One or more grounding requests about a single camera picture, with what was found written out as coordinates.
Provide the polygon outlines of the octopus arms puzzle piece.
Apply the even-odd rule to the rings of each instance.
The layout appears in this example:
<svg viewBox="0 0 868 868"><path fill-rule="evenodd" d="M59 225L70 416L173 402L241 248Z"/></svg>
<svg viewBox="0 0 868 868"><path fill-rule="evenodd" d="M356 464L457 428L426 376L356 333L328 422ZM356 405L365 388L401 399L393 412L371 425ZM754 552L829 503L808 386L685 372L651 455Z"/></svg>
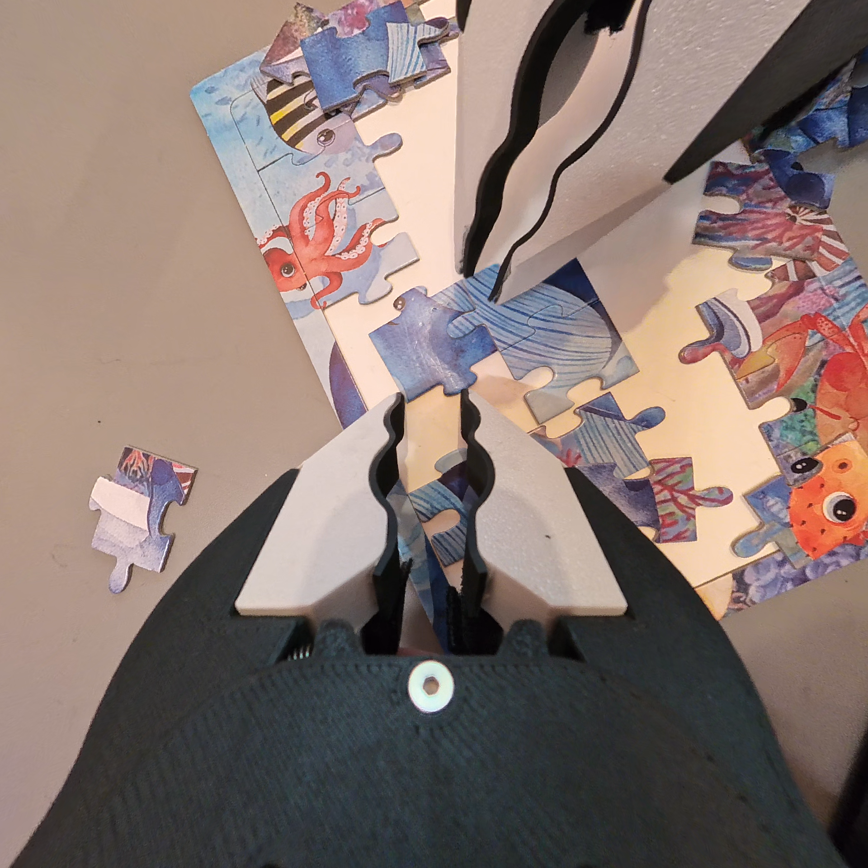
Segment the octopus arms puzzle piece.
<svg viewBox="0 0 868 868"><path fill-rule="evenodd" d="M360 160L345 166L336 160L317 158L296 166L291 157L284 157L259 170L259 178L275 206L280 224L288 226L296 202L320 189L324 179L318 177L319 173L329 176L330 192L335 191L343 179L346 179L347 192L359 188L359 194L349 201L359 223L376 218L396 221L396 207L371 161Z"/></svg>

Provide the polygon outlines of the ocean print puzzle tray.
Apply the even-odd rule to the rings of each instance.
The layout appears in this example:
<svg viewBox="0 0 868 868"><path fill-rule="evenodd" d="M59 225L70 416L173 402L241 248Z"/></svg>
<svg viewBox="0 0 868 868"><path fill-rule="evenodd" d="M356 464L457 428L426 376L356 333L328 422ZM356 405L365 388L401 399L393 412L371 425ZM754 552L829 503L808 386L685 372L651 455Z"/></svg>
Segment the ocean print puzzle tray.
<svg viewBox="0 0 868 868"><path fill-rule="evenodd" d="M394 302L400 295L423 287L428 296L435 296L498 264L490 299L501 303L502 267L489 263L489 239L472 274L462 275L456 268L459 3L436 2L434 15L426 17L420 2L351 2L327 15L328 23L316 32L334 27L340 38L349 38L373 23L450 20L450 30L439 42L448 73L429 81L418 78L397 84L397 96L386 99L374 90L359 90L356 102L325 112L347 114L367 145L389 133L403 139L393 154L372 161L398 214L396 221L373 232L372 241L383 245L398 233L406 233L418 260L393 274L392 290L373 303L361 304L353 293L322 310L315 309L310 304L312 293L325 281L319 278L312 284L305 270L314 253L326 247L313 233L327 219L350 219L346 238L363 224L349 207L359 188L347 192L343 179L330 192L329 176L319 173L324 183L296 202L285 226L279 222L259 172L247 158L235 162L222 148L227 106L250 89L255 75L263 75L259 65L270 46L191 90L208 138L343 428L387 395L404 395L369 337L370 332L396 319ZM584 3L586 40L624 31L639 2ZM585 41L585 49L593 46ZM635 361L638 372L634 376L610 387L602 386L596 377L580 383L568 392L573 402L570 409L544 424L537 422L524 397L548 384L553 373L547 367L516 379L496 348L493 355L472 366L476 382L465 389L483 397L523 432L545 426L550 438L578 426L576 409L607 392L626 418L648 407L662 407L664 421L636 436L648 461L691 458L697 490L722 486L733 494L729 505L697 509L695 542L656 543L716 616L730 606L731 574L739 566L748 566L749 572L765 570L777 580L784 572L803 571L811 564L797 565L780 547L785 541L783 525L773 509L762 504L768 494L781 493L783 488L776 481L778 468L760 426L782 417L788 411L787 400L774 398L750 409L721 353L697 363L679 361L684 346L709 335L697 311L701 303L731 288L744 300L755 298L770 288L766 274L772 269L796 261L806 263L773 258L768 268L743 270L730 264L729 249L693 243L701 211L731 213L740 208L732 199L705 195L704 188L714 160L754 163L742 140L669 184L666 192L573 257L579 260ZM447 471L446 460L458 461L458 448L464 446L458 432L458 395L446 396L441 385L411 401L404 395L409 433L399 469L410 529L403 534L409 537L410 552L421 557L412 580L431 621L435 619L434 593L446 580L453 585L458 582L470 507L470 495L449 493L445 481L447 475L454 475Z"/></svg>

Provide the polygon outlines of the mottled blue puzzle piece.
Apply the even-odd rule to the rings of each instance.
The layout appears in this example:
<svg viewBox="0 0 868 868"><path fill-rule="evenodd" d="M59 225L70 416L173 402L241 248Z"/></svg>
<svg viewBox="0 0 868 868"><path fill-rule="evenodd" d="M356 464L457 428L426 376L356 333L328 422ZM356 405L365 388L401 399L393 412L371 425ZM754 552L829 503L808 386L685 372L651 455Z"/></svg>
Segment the mottled blue puzzle piece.
<svg viewBox="0 0 868 868"><path fill-rule="evenodd" d="M830 80L799 117L797 129L814 144L834 140L841 148L867 140L867 49L863 49Z"/></svg>
<svg viewBox="0 0 868 868"><path fill-rule="evenodd" d="M387 75L386 25L369 24L349 38L327 28L300 43L320 108L332 112L356 102L359 90L371 89L382 98L397 96L399 86Z"/></svg>

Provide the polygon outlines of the pale striped whale puzzle piece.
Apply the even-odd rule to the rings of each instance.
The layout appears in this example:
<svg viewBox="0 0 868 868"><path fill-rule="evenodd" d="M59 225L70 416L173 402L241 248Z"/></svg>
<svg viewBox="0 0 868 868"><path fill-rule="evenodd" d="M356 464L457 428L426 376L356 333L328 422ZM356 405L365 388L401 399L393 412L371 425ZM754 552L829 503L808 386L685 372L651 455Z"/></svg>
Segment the pale striped whale puzzle piece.
<svg viewBox="0 0 868 868"><path fill-rule="evenodd" d="M532 332L501 353L516 379L540 367L553 377L547 385L525 394L524 400L539 424L569 410L568 392L598 378L610 387L638 372L635 361L600 301L565 309L550 306L528 319Z"/></svg>

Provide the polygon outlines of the dark blue puzzle piece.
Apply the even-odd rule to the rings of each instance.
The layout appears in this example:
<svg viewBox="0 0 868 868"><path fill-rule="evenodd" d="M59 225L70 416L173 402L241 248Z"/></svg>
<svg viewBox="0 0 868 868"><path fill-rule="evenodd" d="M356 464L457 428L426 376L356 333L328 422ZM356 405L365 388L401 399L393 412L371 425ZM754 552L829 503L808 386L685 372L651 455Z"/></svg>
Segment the dark blue puzzle piece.
<svg viewBox="0 0 868 868"><path fill-rule="evenodd" d="M764 162L781 191L793 203L826 210L833 192L834 175L804 168L800 159L816 141L796 123L778 128L768 135L756 129L743 137L752 161Z"/></svg>
<svg viewBox="0 0 868 868"><path fill-rule="evenodd" d="M595 289L577 258L561 266L542 283L558 288L587 303L592 303L597 298Z"/></svg>

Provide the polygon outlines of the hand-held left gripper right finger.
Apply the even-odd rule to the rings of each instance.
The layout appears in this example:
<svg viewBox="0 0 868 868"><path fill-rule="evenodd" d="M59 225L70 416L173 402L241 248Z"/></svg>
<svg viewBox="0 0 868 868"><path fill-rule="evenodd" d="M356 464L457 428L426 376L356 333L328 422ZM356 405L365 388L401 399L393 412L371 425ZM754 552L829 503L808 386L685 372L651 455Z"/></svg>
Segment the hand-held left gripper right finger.
<svg viewBox="0 0 868 868"><path fill-rule="evenodd" d="M492 655L523 620L551 635L563 616L626 613L568 468L469 390L460 423L472 504L461 586L447 595L450 652Z"/></svg>

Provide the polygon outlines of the dark blue whale eye piece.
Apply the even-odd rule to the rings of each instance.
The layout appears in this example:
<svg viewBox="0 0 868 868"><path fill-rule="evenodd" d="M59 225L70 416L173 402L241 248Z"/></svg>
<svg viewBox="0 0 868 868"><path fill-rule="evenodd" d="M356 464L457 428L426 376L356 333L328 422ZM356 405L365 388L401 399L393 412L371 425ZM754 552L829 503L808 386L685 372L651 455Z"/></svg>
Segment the dark blue whale eye piece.
<svg viewBox="0 0 868 868"><path fill-rule="evenodd" d="M463 290L442 301L423 287L411 288L394 307L396 319L369 337L409 401L439 385L446 396L461 393L476 382L472 366L496 352L485 325L473 325L458 338L448 333L453 320L473 309Z"/></svg>

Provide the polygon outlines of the grey purple puzzle piece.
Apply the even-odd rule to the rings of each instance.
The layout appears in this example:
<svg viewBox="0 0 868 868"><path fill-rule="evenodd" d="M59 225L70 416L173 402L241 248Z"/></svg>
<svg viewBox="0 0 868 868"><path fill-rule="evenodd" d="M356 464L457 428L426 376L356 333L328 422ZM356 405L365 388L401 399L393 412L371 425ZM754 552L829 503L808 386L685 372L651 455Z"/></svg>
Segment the grey purple puzzle piece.
<svg viewBox="0 0 868 868"><path fill-rule="evenodd" d="M319 31L327 23L326 15L308 5L296 2L290 10L288 19L267 49L259 65L260 72L275 80L292 81L293 73L289 72L289 78L285 78L285 73L289 70L289 61L300 56L301 41Z"/></svg>

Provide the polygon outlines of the puzzle piece with peeling paper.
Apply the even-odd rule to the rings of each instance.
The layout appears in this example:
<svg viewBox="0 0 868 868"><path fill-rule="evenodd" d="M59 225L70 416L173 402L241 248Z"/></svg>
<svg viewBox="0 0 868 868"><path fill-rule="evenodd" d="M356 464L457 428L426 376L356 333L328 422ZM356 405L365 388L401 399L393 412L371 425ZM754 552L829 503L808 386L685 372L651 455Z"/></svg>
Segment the puzzle piece with peeling paper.
<svg viewBox="0 0 868 868"><path fill-rule="evenodd" d="M164 569L174 539L161 531L169 504L184 505L197 469L155 453L126 446L114 476L96 479L89 507L101 515L92 548L115 557L108 587L123 592L138 566Z"/></svg>

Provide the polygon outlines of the joined crab pufferfish puzzle pieces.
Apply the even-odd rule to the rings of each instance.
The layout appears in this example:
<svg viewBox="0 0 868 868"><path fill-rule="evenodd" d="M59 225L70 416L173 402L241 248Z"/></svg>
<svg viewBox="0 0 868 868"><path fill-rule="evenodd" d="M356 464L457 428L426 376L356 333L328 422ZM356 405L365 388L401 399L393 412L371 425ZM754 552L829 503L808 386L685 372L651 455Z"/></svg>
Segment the joined crab pufferfish puzzle pieces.
<svg viewBox="0 0 868 868"><path fill-rule="evenodd" d="M787 400L760 426L783 488L762 504L799 566L866 542L866 285L852 259L809 270L796 261L766 274L763 346L737 372L725 358L750 409Z"/></svg>

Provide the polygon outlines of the blue striped whale puzzle piece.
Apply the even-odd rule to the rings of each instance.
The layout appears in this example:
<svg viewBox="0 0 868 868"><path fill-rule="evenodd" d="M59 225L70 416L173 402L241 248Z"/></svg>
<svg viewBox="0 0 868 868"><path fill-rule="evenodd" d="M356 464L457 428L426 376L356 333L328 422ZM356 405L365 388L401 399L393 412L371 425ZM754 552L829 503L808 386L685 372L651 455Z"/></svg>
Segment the blue striped whale puzzle piece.
<svg viewBox="0 0 868 868"><path fill-rule="evenodd" d="M499 269L498 264L488 266L472 277L461 279L436 294L439 299L446 301L448 296L455 297L458 295L458 290L463 290L472 304L471 311L465 312L448 326L451 337L461 337L471 331L472 326L484 325L495 346L501 351L505 346L510 346L531 334L528 319L538 311L550 306L575 309L590 304L542 282L509 301L495 302L490 299L490 295Z"/></svg>

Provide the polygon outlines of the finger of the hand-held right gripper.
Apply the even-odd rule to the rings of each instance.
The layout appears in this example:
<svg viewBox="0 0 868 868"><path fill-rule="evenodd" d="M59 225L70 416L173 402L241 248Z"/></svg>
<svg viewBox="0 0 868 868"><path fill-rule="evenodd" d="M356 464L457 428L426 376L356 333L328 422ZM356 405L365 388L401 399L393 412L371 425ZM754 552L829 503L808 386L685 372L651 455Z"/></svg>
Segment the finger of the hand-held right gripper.
<svg viewBox="0 0 868 868"><path fill-rule="evenodd" d="M456 268L470 275L515 161L585 69L583 1L458 4Z"/></svg>
<svg viewBox="0 0 868 868"><path fill-rule="evenodd" d="M664 176L805 7L639 2L586 39L569 96L510 169L488 241L499 302L548 277L666 192Z"/></svg>

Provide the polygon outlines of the red coral teal puzzle piece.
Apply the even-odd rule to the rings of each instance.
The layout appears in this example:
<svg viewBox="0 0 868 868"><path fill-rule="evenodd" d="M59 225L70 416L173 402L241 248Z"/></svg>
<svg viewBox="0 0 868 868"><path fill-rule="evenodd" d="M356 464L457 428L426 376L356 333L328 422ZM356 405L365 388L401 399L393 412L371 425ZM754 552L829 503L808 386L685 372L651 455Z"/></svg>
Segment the red coral teal puzzle piece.
<svg viewBox="0 0 868 868"><path fill-rule="evenodd" d="M733 494L729 488L713 486L697 490L694 487L691 458L654 458L648 465L659 518L657 543L695 542L697 509L732 503Z"/></svg>

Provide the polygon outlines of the coral and shell puzzle piece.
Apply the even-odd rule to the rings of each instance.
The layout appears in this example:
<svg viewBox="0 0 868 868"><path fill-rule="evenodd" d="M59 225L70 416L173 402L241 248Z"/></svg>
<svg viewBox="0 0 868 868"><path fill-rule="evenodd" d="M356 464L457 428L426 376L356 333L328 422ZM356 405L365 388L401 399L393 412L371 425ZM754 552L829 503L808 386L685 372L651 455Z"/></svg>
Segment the coral and shell puzzle piece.
<svg viewBox="0 0 868 868"><path fill-rule="evenodd" d="M850 255L828 212L790 201L764 162L714 160L704 194L732 199L740 208L701 211L693 243L729 249L734 267L758 271L770 267L773 258L796 259L820 276Z"/></svg>

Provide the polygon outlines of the striped fish puzzle piece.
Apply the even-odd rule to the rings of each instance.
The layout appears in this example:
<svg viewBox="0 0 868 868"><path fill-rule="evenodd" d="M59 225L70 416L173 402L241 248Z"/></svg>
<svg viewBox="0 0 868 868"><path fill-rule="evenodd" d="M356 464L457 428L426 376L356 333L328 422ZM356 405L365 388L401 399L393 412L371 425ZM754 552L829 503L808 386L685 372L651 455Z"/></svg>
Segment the striped fish puzzle piece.
<svg viewBox="0 0 868 868"><path fill-rule="evenodd" d="M322 167L353 167L393 154L402 136L389 133L365 144L356 124L343 112L326 114L310 78L287 84L255 75L250 89L227 105L222 148L232 160L244 158L260 172Z"/></svg>

